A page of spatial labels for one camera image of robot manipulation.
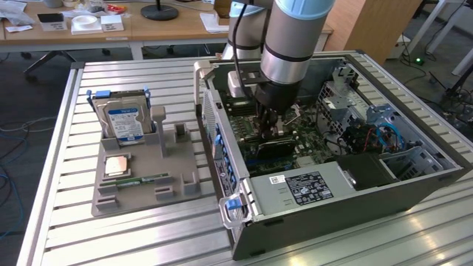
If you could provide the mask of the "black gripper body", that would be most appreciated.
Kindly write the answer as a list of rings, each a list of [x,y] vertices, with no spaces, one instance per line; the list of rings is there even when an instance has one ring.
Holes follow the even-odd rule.
[[[256,101],[265,109],[284,113],[296,101],[300,88],[301,82],[293,84],[260,83],[256,86]]]

